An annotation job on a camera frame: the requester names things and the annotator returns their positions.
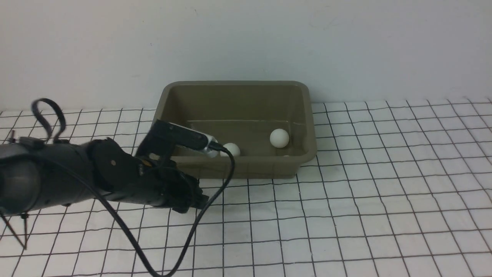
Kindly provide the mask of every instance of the black grid line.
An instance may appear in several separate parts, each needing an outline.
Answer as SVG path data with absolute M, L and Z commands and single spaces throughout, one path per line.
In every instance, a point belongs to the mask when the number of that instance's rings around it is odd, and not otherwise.
M 274 194 L 274 200 L 276 199 L 275 197 L 275 189 L 273 189 L 273 194 Z M 284 255 L 283 255 L 283 247 L 282 247 L 282 234 L 280 233 L 280 220 L 279 220 L 279 216 L 278 216 L 278 208 L 277 208 L 277 202 L 274 201 L 274 204 L 275 204 L 275 213 L 277 215 L 277 228 L 278 228 L 278 241 L 280 243 L 280 256 L 281 256 L 281 259 L 282 259 L 282 268 L 283 268 L 283 276 L 284 277 L 287 277 L 287 273 L 285 271 L 285 261 L 284 261 Z
M 372 121 L 372 122 L 374 122 L 374 119 L 373 119 L 372 114 L 371 114 L 371 113 L 369 113 L 369 115 L 371 116 L 371 121 Z M 379 138 L 381 139 L 381 134 L 379 133 L 379 131 L 378 131 L 378 130 L 377 130 L 377 134 L 378 134 Z M 363 151 L 362 151 L 362 155 L 364 156 L 364 161 L 365 161 L 367 164 L 369 164 L 369 163 L 367 162 L 366 154 L 365 154 Z M 370 174 L 371 174 L 371 178 L 372 178 L 372 179 L 374 179 L 374 176 L 373 176 L 372 172 L 371 172 L 371 171 L 369 171 L 369 172 L 370 172 Z M 389 226 L 390 226 L 390 228 L 391 228 L 391 233 L 393 233 L 393 238 L 395 239 L 395 242 L 396 242 L 396 244 L 397 244 L 397 247 L 398 247 L 398 252 L 399 252 L 399 253 L 400 253 L 400 255 L 403 257 L 403 253 L 402 253 L 402 251 L 401 251 L 400 244 L 398 243 L 397 236 L 395 235 L 395 231 L 393 230 L 393 226 L 392 226 L 391 221 L 390 221 L 390 217 L 389 217 L 389 214 L 388 214 L 388 209 L 386 208 L 386 205 L 384 204 L 383 199 L 381 198 L 381 193 L 379 192 L 379 189 L 377 188 L 377 186 L 375 186 L 375 187 L 376 187 L 376 191 L 377 191 L 377 193 L 378 193 L 378 195 L 379 195 L 379 200 L 381 201 L 381 204 L 382 204 L 382 205 L 383 205 L 383 207 L 384 207 L 384 213 L 386 214 L 386 219 L 388 220 L 388 224 L 389 224 Z M 361 225 L 364 227 L 363 222 L 362 222 L 362 218 L 361 218 L 360 216 L 359 216 L 359 218 L 360 218 L 360 220 L 361 220 Z M 374 257 L 372 257 L 372 260 L 373 260 L 373 263 L 374 263 L 374 267 L 376 268 L 377 266 L 376 266 L 376 263 L 375 263 L 375 261 L 374 261 Z M 410 276 L 410 271 L 408 271 L 407 264 L 406 264 L 406 262 L 405 262 L 405 260 L 404 260 L 404 259 L 402 259 L 402 260 L 403 260 L 403 264 L 404 264 L 405 269 L 406 269 L 406 273 L 408 274 L 408 276 Z
M 333 126 L 332 126 L 331 124 L 330 124 L 330 128 L 331 128 L 332 133 L 333 133 Z M 342 161 L 343 172 L 344 172 L 345 176 L 347 177 L 347 180 L 349 180 L 349 177 L 348 177 L 348 174 L 347 174 L 347 170 L 346 170 L 345 166 L 343 165 L 343 159 L 342 159 L 342 156 L 341 156 L 341 154 L 340 154 L 340 151 L 338 151 L 338 155 L 339 155 L 339 157 L 340 157 L 340 160 Z M 352 197 L 354 197 L 354 191 L 353 191 L 352 187 L 350 186 L 350 182 L 348 182 L 348 187 L 349 187 L 349 189 L 350 189 L 350 194 L 352 195 Z M 361 212 L 360 212 L 359 206 L 357 205 L 357 203 L 356 203 L 355 201 L 354 201 L 354 204 L 355 204 L 355 208 L 357 209 L 357 213 L 359 214 L 359 221 L 360 221 L 360 223 L 361 223 L 361 225 L 362 225 L 362 230 L 363 230 L 363 232 L 364 232 L 364 237 L 365 237 L 365 239 L 366 239 L 366 244 L 367 244 L 367 247 L 368 247 L 368 249 L 369 249 L 369 254 L 370 254 L 370 258 L 371 258 L 371 260 L 372 260 L 372 264 L 374 265 L 374 270 L 376 271 L 376 275 L 379 277 L 379 272 L 378 272 L 378 270 L 377 270 L 377 266 L 376 266 L 376 263 L 375 263 L 375 261 L 374 261 L 374 256 L 372 255 L 372 250 L 371 250 L 371 248 L 370 248 L 369 241 L 368 241 L 367 236 L 366 236 L 366 231 L 365 231 L 364 226 L 363 226 L 363 223 L 362 223 L 362 218 L 360 217 Z

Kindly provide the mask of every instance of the brown plastic bin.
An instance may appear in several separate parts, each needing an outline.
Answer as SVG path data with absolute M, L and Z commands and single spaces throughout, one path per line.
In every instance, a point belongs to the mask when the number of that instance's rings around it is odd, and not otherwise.
M 234 178 L 292 178 L 316 155 L 314 123 L 306 85 L 293 81 L 190 81 L 164 88 L 154 120 L 179 124 L 235 143 Z M 289 144 L 277 149 L 270 133 L 282 128 Z M 196 178 L 224 178 L 229 158 L 209 158 L 176 148 L 172 160 Z

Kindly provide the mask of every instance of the ping pong ball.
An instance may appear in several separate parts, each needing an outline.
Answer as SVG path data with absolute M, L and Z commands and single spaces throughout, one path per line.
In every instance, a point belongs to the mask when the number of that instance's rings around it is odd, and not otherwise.
M 224 144 L 224 147 L 229 150 L 229 152 L 231 152 L 231 154 L 236 157 L 236 156 L 239 156 L 241 154 L 241 151 L 239 150 L 239 147 L 237 145 L 235 145 L 234 143 L 226 143 Z M 220 155 L 222 157 L 228 157 L 227 154 L 225 152 L 220 152 Z
M 270 143 L 276 148 L 284 148 L 289 143 L 289 134 L 284 129 L 275 129 L 270 134 Z

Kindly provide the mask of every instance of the black cable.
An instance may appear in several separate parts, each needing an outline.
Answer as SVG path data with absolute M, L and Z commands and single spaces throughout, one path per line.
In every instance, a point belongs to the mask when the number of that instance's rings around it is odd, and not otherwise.
M 51 125 L 48 122 L 48 120 L 46 120 L 46 118 L 44 118 L 44 116 L 41 115 L 41 112 L 39 111 L 39 108 L 37 107 L 39 102 L 44 102 L 44 103 L 48 104 L 53 109 L 53 111 L 55 111 L 55 114 L 58 117 L 58 121 L 60 122 L 60 130 L 53 137 L 53 141 L 57 142 L 59 140 L 60 135 L 65 131 L 65 128 L 66 128 L 66 120 L 65 120 L 65 116 L 63 115 L 62 109 L 60 108 L 60 106 L 58 106 L 58 104 L 55 101 L 48 99 L 48 98 L 40 98 L 40 99 L 32 102 L 32 104 L 31 104 L 32 114 L 39 121 L 39 123 L 43 126 L 44 130 L 46 131 L 46 134 L 48 135 L 48 137 L 46 138 L 46 141 L 50 140 L 51 135 L 53 134 L 53 129 L 51 128 Z
M 225 152 L 229 156 L 229 159 L 231 160 L 231 168 L 229 171 L 229 175 L 227 176 L 227 178 L 224 181 L 224 183 L 222 184 L 222 186 L 209 199 L 209 201 L 205 204 L 205 206 L 202 208 L 200 213 L 197 215 L 195 221 L 193 222 L 191 230 L 188 234 L 188 237 L 187 237 L 186 242 L 183 246 L 183 249 L 181 250 L 181 254 L 180 254 L 176 264 L 174 265 L 173 269 L 166 275 L 160 275 L 153 269 L 153 267 L 150 265 L 147 257 L 145 256 L 142 249 L 140 248 L 140 245 L 138 244 L 137 240 L 135 239 L 133 234 L 130 232 L 130 230 L 127 227 L 127 225 L 125 224 L 125 222 L 118 215 L 118 213 L 113 209 L 113 207 L 108 203 L 108 201 L 103 198 L 103 196 L 97 191 L 97 189 L 92 184 L 90 184 L 89 182 L 84 180 L 84 178 L 81 177 L 80 175 L 78 175 L 76 172 L 74 172 L 73 170 L 71 170 L 70 168 L 66 167 L 65 165 L 63 165 L 61 163 L 58 163 L 56 161 L 52 161 L 48 158 L 41 157 L 41 156 L 34 155 L 34 154 L 20 154 L 20 155 L 10 156 L 7 158 L 2 158 L 2 159 L 0 159 L 0 164 L 6 164 L 6 163 L 11 163 L 11 162 L 15 162 L 15 161 L 21 161 L 21 160 L 28 159 L 28 160 L 33 160 L 33 161 L 37 161 L 37 162 L 44 162 L 47 164 L 55 165 L 55 166 L 59 167 L 60 169 L 64 170 L 67 174 L 69 174 L 74 179 L 81 182 L 85 187 L 87 187 L 87 189 L 90 192 L 92 192 L 92 194 L 94 194 L 95 198 L 98 199 L 101 202 L 101 204 L 108 210 L 108 212 L 111 214 L 111 216 L 114 218 L 114 220 L 118 223 L 118 225 L 121 227 L 121 229 L 125 233 L 126 237 L 128 238 L 128 240 L 132 244 L 133 248 L 135 249 L 135 252 L 137 253 L 138 257 L 142 261 L 142 264 L 145 266 L 147 271 L 153 277 L 170 277 L 178 270 L 179 266 L 181 265 L 181 263 L 185 257 L 186 251 L 188 250 L 189 244 L 191 242 L 191 238 L 193 237 L 193 235 L 196 231 L 196 228 L 198 226 L 198 223 L 200 222 L 200 219 L 202 219 L 204 213 L 207 211 L 207 209 L 210 207 L 210 205 L 215 201 L 215 199 L 217 199 L 217 197 L 224 191 L 224 189 L 229 184 L 229 182 L 231 181 L 232 176 L 234 174 L 234 169 L 236 167 L 236 163 L 234 161 L 234 157 L 232 156 L 231 152 L 229 150 L 227 150 L 225 147 L 223 147 L 222 145 L 215 143 L 215 142 L 211 143 L 210 148 L 213 150 Z

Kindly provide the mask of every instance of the robotic arm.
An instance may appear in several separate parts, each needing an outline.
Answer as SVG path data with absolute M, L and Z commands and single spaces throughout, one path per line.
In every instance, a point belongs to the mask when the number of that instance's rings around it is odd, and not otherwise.
M 22 137 L 18 140 L 11 138 L 10 144 L 0 145 L 0 215 L 8 228 L 15 234 L 6 221 L 7 215 L 20 215 L 26 220 L 31 210 L 69 206 L 95 197 L 121 225 L 151 275 L 160 276 L 152 269 L 137 241 L 107 201 L 172 208 L 179 213 L 186 213 L 189 208 L 201 209 L 178 263 L 168 274 L 171 276 L 185 255 L 198 221 L 232 178 L 234 159 L 229 151 L 210 135 L 161 120 L 154 122 L 135 157 L 125 153 L 110 138 L 82 145 L 70 144 L 59 139 L 65 129 L 61 109 L 49 99 L 39 99 L 32 103 L 31 109 L 47 131 L 46 141 L 51 137 L 52 129 L 37 109 L 39 102 L 49 104 L 59 118 L 61 128 L 54 136 L 53 144 L 38 138 Z M 170 159 L 176 146 L 200 151 L 211 157 L 218 151 L 228 153 L 231 172 L 224 185 L 210 199 L 203 195 L 199 180 L 179 171 Z

